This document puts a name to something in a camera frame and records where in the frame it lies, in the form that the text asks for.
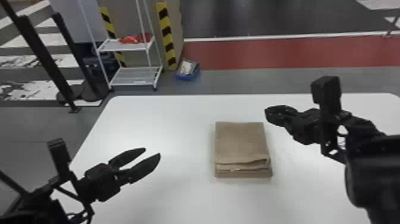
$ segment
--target shelf rack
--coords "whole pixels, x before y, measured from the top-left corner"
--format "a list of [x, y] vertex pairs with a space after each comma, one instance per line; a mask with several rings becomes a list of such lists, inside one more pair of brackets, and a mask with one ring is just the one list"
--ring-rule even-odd
[[[105, 80], [108, 84], [108, 87], [111, 88], [112, 86], [151, 85], [153, 90], [156, 91], [158, 79], [160, 77], [160, 74], [163, 72], [163, 61], [161, 60], [160, 49], [158, 48], [157, 40], [155, 38], [154, 28], [151, 23], [150, 13], [148, 10], [146, 0], [142, 0], [142, 3], [144, 5], [146, 17], [147, 17], [147, 20], [148, 20], [148, 23], [150, 26], [150, 30], [152, 33], [151, 40], [149, 42], [145, 42], [145, 43], [120, 43], [118, 41], [118, 39], [112, 39], [112, 38], [108, 37], [105, 41], [103, 41], [103, 43], [99, 47], [96, 46], [95, 38], [93, 36], [90, 25], [88, 23], [88, 19], [86, 17], [85, 11], [82, 7], [81, 1], [82, 0], [78, 0], [78, 3], [80, 5], [80, 9], [82, 11], [84, 21], [86, 23], [86, 27], [89, 31], [90, 38], [96, 49], [96, 55], [99, 59], [99, 63], [100, 63], [102, 72], [104, 74]], [[142, 31], [143, 40], [146, 40], [145, 29], [144, 29], [144, 25], [143, 25], [143, 17], [142, 17], [142, 12], [140, 9], [139, 0], [136, 0], [136, 8], [137, 8], [137, 15], [139, 17], [140, 28]], [[153, 45], [155, 45], [155, 47], [156, 47], [158, 59], [160, 62], [160, 66], [158, 66], [158, 67], [152, 66], [152, 63], [151, 63], [151, 58], [150, 58], [149, 52]], [[118, 71], [115, 73], [114, 77], [110, 81], [107, 78], [104, 64], [100, 58], [100, 53], [101, 52], [116, 52], [116, 51], [118, 51], [118, 52], [144, 51], [146, 53], [148, 67], [122, 67], [120, 62], [118, 61], [118, 63], [120, 64], [120, 68], [118, 69]]]

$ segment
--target folded towel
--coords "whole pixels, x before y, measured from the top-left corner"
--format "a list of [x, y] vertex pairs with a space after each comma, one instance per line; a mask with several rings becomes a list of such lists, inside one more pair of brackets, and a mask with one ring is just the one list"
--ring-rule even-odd
[[217, 122], [215, 125], [216, 176], [271, 176], [270, 155], [263, 123]]
[[215, 164], [215, 168], [227, 171], [269, 169], [270, 163], [269, 161], [260, 160], [251, 163]]

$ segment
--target striped pillar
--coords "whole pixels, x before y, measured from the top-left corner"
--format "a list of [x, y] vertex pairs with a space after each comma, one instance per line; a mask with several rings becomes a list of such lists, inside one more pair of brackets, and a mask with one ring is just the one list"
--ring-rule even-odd
[[[113, 23], [111, 22], [110, 12], [108, 11], [107, 7], [100, 7], [100, 13], [101, 13], [101, 17], [103, 18], [103, 21], [105, 24], [105, 29], [107, 30], [108, 36], [111, 39], [116, 39], [117, 36], [115, 35], [115, 28], [114, 28]], [[127, 67], [126, 60], [125, 60], [125, 57], [122, 54], [122, 52], [115, 51], [114, 56], [118, 60], [118, 62], [120, 63], [120, 65], [122, 67]]]
[[176, 70], [178, 67], [174, 49], [174, 39], [172, 35], [171, 20], [168, 15], [167, 3], [159, 2], [156, 4], [157, 13], [160, 19], [160, 29], [162, 35], [162, 45], [165, 49], [165, 58], [168, 62], [169, 70]]

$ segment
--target metal shelf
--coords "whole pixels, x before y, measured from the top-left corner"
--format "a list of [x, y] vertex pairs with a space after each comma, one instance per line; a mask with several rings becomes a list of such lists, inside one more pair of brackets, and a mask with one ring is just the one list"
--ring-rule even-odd
[[118, 39], [107, 38], [107, 40], [100, 45], [98, 51], [148, 51], [153, 43], [154, 36], [148, 43], [120, 43]]
[[157, 87], [158, 78], [163, 67], [120, 68], [111, 81], [112, 86], [143, 86]]

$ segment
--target red object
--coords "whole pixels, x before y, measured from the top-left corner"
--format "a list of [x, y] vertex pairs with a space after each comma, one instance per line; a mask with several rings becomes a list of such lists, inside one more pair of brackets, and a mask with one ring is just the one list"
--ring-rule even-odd
[[138, 43], [138, 40], [134, 36], [126, 36], [118, 41], [121, 43]]
[[400, 38], [361, 36], [185, 43], [202, 70], [400, 66]]
[[[146, 43], [148, 43], [148, 42], [151, 41], [152, 35], [151, 35], [151, 33], [145, 33], [145, 37], [146, 37]], [[135, 38], [137, 39], [137, 41], [138, 41], [139, 43], [145, 43], [145, 42], [143, 41], [143, 34], [142, 34], [142, 33], [136, 35]]]

